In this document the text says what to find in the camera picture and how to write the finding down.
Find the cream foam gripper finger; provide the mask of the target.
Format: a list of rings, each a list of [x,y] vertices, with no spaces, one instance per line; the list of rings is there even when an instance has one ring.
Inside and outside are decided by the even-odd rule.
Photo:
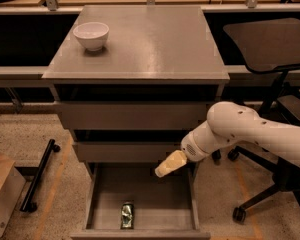
[[[155,174],[162,178],[173,171],[178,170],[187,163],[186,154],[181,150],[172,152],[164,161],[155,169]]]

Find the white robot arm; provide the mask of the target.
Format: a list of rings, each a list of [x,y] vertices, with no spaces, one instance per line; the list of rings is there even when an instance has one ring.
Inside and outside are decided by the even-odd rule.
[[[246,106],[218,102],[207,112],[206,121],[190,131],[156,169],[164,177],[187,162],[198,162],[213,152],[240,141],[255,144],[300,168],[300,126],[261,118]]]

